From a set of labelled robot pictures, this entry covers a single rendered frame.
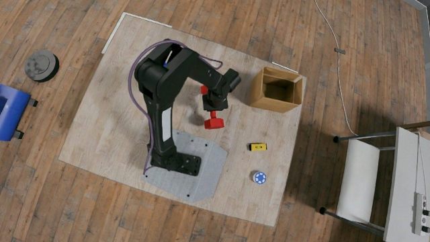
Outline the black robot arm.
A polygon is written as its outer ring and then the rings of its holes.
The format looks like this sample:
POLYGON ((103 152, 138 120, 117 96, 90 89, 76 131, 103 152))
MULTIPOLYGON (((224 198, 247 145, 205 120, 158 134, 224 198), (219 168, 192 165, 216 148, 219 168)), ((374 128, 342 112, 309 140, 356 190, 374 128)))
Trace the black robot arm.
POLYGON ((239 72, 233 69, 222 75, 198 58, 198 52, 190 48, 182 49, 174 44, 164 44, 152 50, 135 68, 134 78, 139 91, 143 93, 151 121, 153 148, 150 164, 161 166, 167 171, 198 176, 202 158, 178 153, 173 140, 172 112, 175 98, 189 76, 208 88, 207 102, 211 99, 215 104, 221 104, 228 92, 231 93, 241 82, 241 78, 239 72))

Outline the brown cardboard box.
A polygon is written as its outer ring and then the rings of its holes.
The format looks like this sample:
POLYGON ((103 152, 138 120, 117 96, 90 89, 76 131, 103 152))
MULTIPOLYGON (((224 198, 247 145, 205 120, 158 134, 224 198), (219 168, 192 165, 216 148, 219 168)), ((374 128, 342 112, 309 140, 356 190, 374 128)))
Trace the brown cardboard box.
POLYGON ((303 78, 297 82, 293 80, 299 76, 265 66, 251 82, 249 107, 279 113, 298 107, 302 104, 303 78))

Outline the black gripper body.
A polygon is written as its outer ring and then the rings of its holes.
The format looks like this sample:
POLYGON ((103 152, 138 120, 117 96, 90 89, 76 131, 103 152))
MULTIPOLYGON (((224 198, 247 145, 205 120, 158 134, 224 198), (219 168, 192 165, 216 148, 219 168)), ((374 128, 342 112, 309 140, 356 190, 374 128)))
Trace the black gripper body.
POLYGON ((207 102, 207 95, 203 95, 202 100, 204 111, 207 110, 207 112, 222 111, 223 109, 228 108, 227 97, 221 104, 215 104, 211 99, 209 99, 209 101, 207 102))

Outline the yellow pocket level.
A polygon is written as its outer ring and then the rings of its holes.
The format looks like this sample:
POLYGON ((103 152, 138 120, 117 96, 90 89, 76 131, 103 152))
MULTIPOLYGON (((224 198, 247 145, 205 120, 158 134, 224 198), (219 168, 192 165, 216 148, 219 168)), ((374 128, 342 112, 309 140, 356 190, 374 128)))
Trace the yellow pocket level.
POLYGON ((250 151, 260 151, 260 150, 267 150, 267 144, 255 144, 255 145, 249 145, 250 151))

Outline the red dumbbell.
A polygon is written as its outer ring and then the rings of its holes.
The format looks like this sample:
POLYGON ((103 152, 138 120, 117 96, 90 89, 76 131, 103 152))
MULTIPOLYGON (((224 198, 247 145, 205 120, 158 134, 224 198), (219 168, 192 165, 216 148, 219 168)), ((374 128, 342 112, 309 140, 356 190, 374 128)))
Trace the red dumbbell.
MULTIPOLYGON (((202 95, 207 94, 208 88, 205 85, 201 86, 202 95)), ((221 118, 216 118, 216 111, 210 112, 211 119, 205 120, 204 125, 205 129, 218 129, 224 127, 224 120, 221 118)))

